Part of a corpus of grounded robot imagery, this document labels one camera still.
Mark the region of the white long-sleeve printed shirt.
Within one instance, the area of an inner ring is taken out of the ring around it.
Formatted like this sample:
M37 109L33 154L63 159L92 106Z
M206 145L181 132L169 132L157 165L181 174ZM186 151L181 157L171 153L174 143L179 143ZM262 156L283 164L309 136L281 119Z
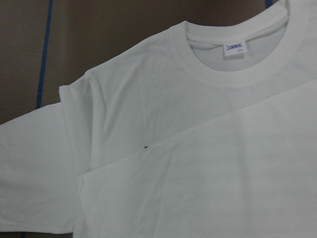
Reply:
M317 3L181 22L0 127L0 229L314 238Z

